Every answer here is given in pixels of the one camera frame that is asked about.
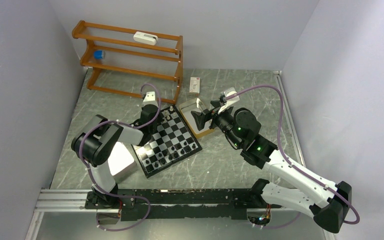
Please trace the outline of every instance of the white wall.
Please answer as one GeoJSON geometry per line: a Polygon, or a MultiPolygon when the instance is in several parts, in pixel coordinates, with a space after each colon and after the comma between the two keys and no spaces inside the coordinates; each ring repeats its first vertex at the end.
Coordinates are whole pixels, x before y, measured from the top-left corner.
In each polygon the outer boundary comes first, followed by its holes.
{"type": "Polygon", "coordinates": [[[321,0],[282,79],[308,168],[353,187],[337,238],[384,239],[384,0],[321,0]]]}
{"type": "Polygon", "coordinates": [[[185,68],[264,70],[283,68],[318,1],[50,0],[70,36],[79,20],[183,35],[185,68]]]}
{"type": "Polygon", "coordinates": [[[47,0],[0,0],[0,240],[26,237],[48,187],[83,69],[47,0]]]}

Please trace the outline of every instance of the wooden shelf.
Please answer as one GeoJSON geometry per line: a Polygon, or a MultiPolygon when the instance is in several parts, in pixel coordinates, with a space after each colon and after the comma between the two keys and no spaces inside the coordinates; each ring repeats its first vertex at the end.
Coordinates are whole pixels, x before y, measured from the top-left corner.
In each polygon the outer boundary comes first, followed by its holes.
{"type": "Polygon", "coordinates": [[[183,81],[183,37],[150,31],[135,30],[117,26],[79,21],[72,31],[75,39],[85,39],[86,51],[80,59],[82,66],[92,67],[93,73],[87,84],[88,89],[121,94],[141,98],[138,93],[120,91],[113,88],[95,86],[102,69],[149,76],[177,82],[174,99],[161,100],[166,103],[177,102],[183,81]],[[158,36],[156,45],[148,45],[133,41],[136,32],[144,32],[158,36]],[[104,59],[95,59],[94,52],[105,51],[104,59]]]}

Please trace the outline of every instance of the chessboard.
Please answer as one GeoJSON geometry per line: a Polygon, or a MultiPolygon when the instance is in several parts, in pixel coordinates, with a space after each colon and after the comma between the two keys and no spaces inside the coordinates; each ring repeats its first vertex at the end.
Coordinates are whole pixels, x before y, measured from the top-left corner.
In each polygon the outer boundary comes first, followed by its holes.
{"type": "Polygon", "coordinates": [[[161,110],[157,133],[144,146],[133,146],[147,178],[202,150],[175,105],[161,110]]]}

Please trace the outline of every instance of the wooden frame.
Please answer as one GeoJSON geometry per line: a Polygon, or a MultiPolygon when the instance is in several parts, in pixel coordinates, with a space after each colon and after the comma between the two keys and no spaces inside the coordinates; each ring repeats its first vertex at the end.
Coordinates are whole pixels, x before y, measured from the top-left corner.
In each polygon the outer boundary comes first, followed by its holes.
{"type": "Polygon", "coordinates": [[[91,22],[85,22],[83,20],[79,21],[78,24],[75,26],[75,28],[72,31],[72,37],[75,39],[85,39],[87,43],[86,51],[84,52],[83,56],[80,58],[80,64],[82,66],[92,67],[93,72],[90,76],[89,82],[87,83],[87,88],[91,90],[98,90],[113,94],[121,94],[125,96],[135,97],[135,98],[141,98],[141,94],[139,93],[132,93],[127,91],[121,91],[113,88],[108,87],[101,87],[96,86],[95,82],[97,81],[101,71],[103,69],[105,70],[111,70],[111,71],[118,71],[123,73],[129,73],[129,74],[137,74],[137,75],[143,75],[153,78],[159,78],[169,81],[174,81],[177,83],[176,92],[174,94],[174,99],[166,99],[162,98],[161,101],[169,104],[176,104],[180,88],[182,87],[182,81],[183,81],[183,37],[182,36],[175,36],[175,35],[168,35],[168,34],[162,34],[157,32],[150,32],[150,31],[139,31],[143,33],[149,33],[152,35],[158,36],[158,39],[168,39],[172,41],[177,41],[175,48],[169,48],[165,46],[153,46],[148,45],[144,43],[139,42],[130,42],[125,40],[119,40],[119,39],[113,39],[113,38],[107,38],[107,37],[101,37],[101,36],[95,36],[88,34],[87,28],[95,28],[95,29],[103,29],[108,31],[115,31],[115,32],[121,32],[121,33],[128,33],[128,34],[135,34],[138,32],[138,30],[130,29],[130,28],[124,28],[124,27],[117,27],[117,26],[108,26],[108,25],[102,25],[102,24],[96,24],[91,22]],[[150,54],[150,53],[144,53],[144,52],[138,52],[138,51],[131,51],[131,50],[125,50],[121,48],[115,48],[115,47],[109,47],[109,46],[100,46],[96,45],[95,41],[104,42],[104,43],[110,43],[110,44],[118,44],[122,46],[129,46],[129,47],[136,47],[136,48],[142,48],[142,49],[149,49],[149,50],[156,50],[166,53],[172,53],[177,55],[178,57],[170,57],[170,56],[162,56],[157,54],[150,54]],[[157,59],[157,60],[163,60],[163,61],[169,61],[169,62],[177,62],[177,68],[174,75],[165,75],[155,72],[148,72],[143,70],[136,70],[136,69],[129,69],[124,68],[120,66],[113,66],[113,65],[106,65],[99,63],[97,61],[94,61],[93,54],[96,50],[104,50],[107,52],[115,52],[120,54],[128,54],[133,56],[139,56],[143,58],[151,58],[151,59],[157,59]]]}

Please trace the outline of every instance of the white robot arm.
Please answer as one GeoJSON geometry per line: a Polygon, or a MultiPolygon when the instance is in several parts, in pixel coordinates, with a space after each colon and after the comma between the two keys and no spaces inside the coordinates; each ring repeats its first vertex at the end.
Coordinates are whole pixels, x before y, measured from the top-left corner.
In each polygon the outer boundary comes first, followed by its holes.
{"type": "Polygon", "coordinates": [[[232,115],[232,104],[239,101],[238,95],[234,88],[230,88],[220,100],[211,101],[213,109],[192,112],[198,130],[211,120],[210,129],[220,128],[230,145],[241,150],[240,155],[245,161],[296,187],[289,189],[259,179],[253,188],[258,190],[265,203],[294,209],[313,218],[323,229],[339,232],[350,207],[353,209],[349,205],[351,186],[344,181],[336,184],[325,179],[288,157],[281,148],[259,134],[261,124],[248,109],[239,108],[232,115]]]}
{"type": "MultiPolygon", "coordinates": [[[[149,91],[145,94],[141,109],[140,118],[137,119],[132,126],[108,123],[96,129],[84,141],[83,157],[89,162],[90,170],[96,184],[104,191],[116,194],[118,187],[114,177],[119,175],[119,172],[114,170],[119,169],[122,171],[127,168],[127,166],[111,166],[111,164],[116,165],[120,163],[120,161],[111,161],[111,153],[115,154],[117,151],[128,151],[121,143],[143,146],[151,139],[152,134],[157,131],[157,120],[141,129],[133,128],[133,126],[140,126],[149,122],[157,114],[158,103],[154,91],[149,91]]],[[[94,116],[73,139],[71,149],[76,152],[78,157],[80,157],[79,148],[85,134],[96,125],[105,121],[108,121],[108,119],[101,115],[94,116]]],[[[133,164],[133,157],[131,157],[131,161],[125,159],[123,163],[133,164]]],[[[113,197],[107,196],[95,186],[92,186],[92,188],[93,191],[102,198],[101,203],[103,206],[111,206],[113,201],[115,201],[113,197]]]]}

